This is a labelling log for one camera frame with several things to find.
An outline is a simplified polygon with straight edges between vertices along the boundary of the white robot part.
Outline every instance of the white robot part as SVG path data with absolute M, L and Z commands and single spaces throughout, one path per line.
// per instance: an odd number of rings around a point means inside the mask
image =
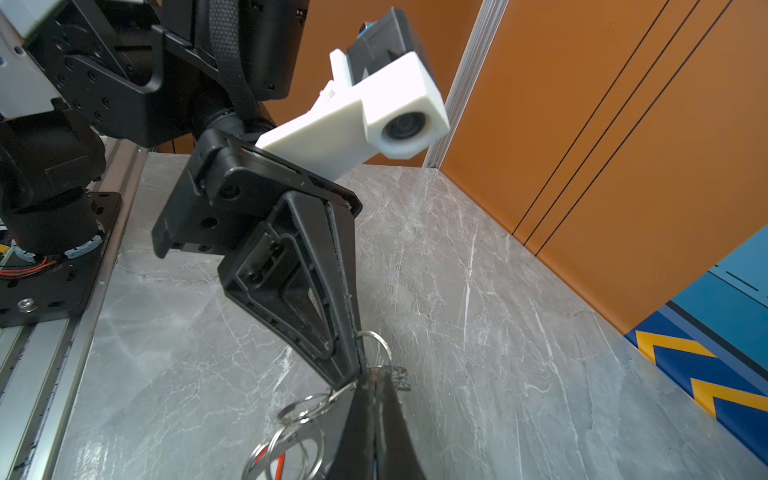
M 408 159 L 448 133 L 442 96 L 415 52 L 352 86 L 346 55 L 330 54 L 333 80 L 304 115 L 261 135 L 256 146 L 329 180 L 382 153 Z M 397 139 L 387 125 L 416 114 L 424 126 Z
M 24 117 L 53 110 L 58 91 L 22 49 L 22 40 L 0 14 L 0 114 Z
M 0 0 L 0 11 L 24 38 L 48 16 L 61 0 Z

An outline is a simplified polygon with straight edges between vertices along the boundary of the yellow chevron stripe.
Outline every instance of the yellow chevron stripe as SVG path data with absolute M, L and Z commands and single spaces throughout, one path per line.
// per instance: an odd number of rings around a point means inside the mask
M 691 379 L 690 384 L 694 388 L 694 398 L 696 401 L 715 418 L 717 418 L 715 398 L 768 412 L 768 397 L 696 379 Z
M 701 346 L 696 340 L 678 339 L 673 336 L 638 331 L 635 331 L 635 334 L 637 335 L 637 348 L 653 363 L 656 363 L 655 346 L 662 346 L 665 349 L 680 350 L 681 352 L 696 353 L 697 355 L 715 356 L 712 352 Z

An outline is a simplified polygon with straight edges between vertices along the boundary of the camera lens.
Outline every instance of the camera lens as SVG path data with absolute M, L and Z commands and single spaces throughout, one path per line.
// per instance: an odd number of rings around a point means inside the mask
M 408 140 L 415 137 L 427 123 L 426 116 L 418 111 L 402 114 L 390 121 L 384 131 L 393 140 Z

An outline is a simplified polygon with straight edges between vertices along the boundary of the bolt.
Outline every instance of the bolt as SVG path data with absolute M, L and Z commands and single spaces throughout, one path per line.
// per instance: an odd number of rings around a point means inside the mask
M 18 311 L 22 313 L 34 312 L 38 309 L 38 304 L 35 303 L 35 299 L 25 298 L 18 301 Z

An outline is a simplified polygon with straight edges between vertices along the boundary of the gray marble surface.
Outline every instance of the gray marble surface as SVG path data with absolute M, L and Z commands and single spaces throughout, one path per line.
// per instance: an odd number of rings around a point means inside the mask
M 216 257 L 154 258 L 185 157 L 153 154 L 55 478 L 239 478 L 273 414 L 324 388 L 225 300 Z M 436 170 L 362 166 L 363 327 L 409 368 L 428 478 L 768 478 L 768 468 Z

